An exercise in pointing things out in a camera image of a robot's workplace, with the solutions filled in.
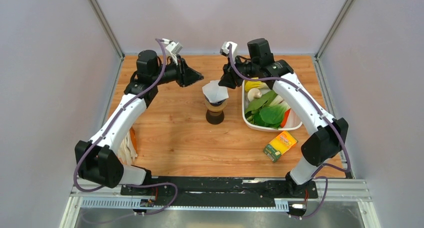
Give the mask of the single white paper filter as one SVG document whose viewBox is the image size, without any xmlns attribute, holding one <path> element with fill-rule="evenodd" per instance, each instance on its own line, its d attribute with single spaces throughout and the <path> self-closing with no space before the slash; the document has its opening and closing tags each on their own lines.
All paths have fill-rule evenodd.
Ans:
<svg viewBox="0 0 424 228">
<path fill-rule="evenodd" d="M 219 86 L 219 81 L 220 80 L 211 80 L 202 87 L 203 94 L 206 95 L 212 103 L 229 98 L 228 88 Z"/>
</svg>

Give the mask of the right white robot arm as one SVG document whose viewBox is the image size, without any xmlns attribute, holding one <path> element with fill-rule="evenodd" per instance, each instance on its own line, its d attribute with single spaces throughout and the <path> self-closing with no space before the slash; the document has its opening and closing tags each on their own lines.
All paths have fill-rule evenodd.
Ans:
<svg viewBox="0 0 424 228">
<path fill-rule="evenodd" d="M 243 81 L 261 81 L 281 96 L 300 118 L 309 138 L 301 146 L 302 157 L 287 173 L 286 193 L 300 196 L 305 184 L 339 152 L 346 151 L 349 125 L 344 118 L 335 118 L 325 110 L 301 84 L 293 68 L 283 59 L 275 60 L 269 42 L 257 38 L 247 43 L 249 58 L 241 61 L 237 56 L 238 45 L 226 41 L 220 54 L 227 57 L 219 85 L 230 89 L 240 87 Z"/>
</svg>

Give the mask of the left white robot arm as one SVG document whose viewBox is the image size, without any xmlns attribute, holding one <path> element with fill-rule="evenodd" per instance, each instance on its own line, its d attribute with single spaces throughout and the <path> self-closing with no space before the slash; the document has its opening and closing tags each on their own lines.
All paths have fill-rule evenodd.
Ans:
<svg viewBox="0 0 424 228">
<path fill-rule="evenodd" d="M 117 185 L 132 185 L 140 195 L 147 195 L 153 189 L 151 172 L 131 164 L 123 164 L 118 150 L 130 128 L 146 111 L 158 93 L 158 86 L 176 82 L 187 87 L 204 79 L 204 76 L 190 68 L 179 54 L 170 62 L 160 59 L 153 50 L 143 50 L 136 60 L 136 71 L 124 90 L 124 95 L 111 117 L 89 141 L 80 140 L 75 146 L 77 162 L 74 171 L 74 185 L 83 192 L 76 178 L 96 183 L 100 188 L 115 188 Z"/>
</svg>

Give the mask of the blue glass cone dripper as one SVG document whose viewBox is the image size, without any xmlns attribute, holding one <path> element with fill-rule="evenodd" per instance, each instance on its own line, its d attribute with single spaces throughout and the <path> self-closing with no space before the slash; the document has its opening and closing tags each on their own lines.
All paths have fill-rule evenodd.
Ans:
<svg viewBox="0 0 424 228">
<path fill-rule="evenodd" d="M 210 102 L 210 100 L 208 99 L 208 97 L 206 95 L 204 95 L 205 98 L 205 105 L 208 107 L 219 107 L 222 106 L 224 103 L 227 102 L 227 99 L 222 99 L 220 101 L 216 101 L 216 102 Z"/>
</svg>

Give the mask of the brown glass coffee carafe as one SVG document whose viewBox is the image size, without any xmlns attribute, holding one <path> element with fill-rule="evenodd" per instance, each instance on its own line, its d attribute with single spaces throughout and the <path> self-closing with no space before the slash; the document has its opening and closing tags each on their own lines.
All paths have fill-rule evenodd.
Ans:
<svg viewBox="0 0 424 228">
<path fill-rule="evenodd" d="M 205 114 L 206 121 L 212 125 L 218 125 L 223 122 L 225 118 L 224 112 L 207 110 Z"/>
</svg>

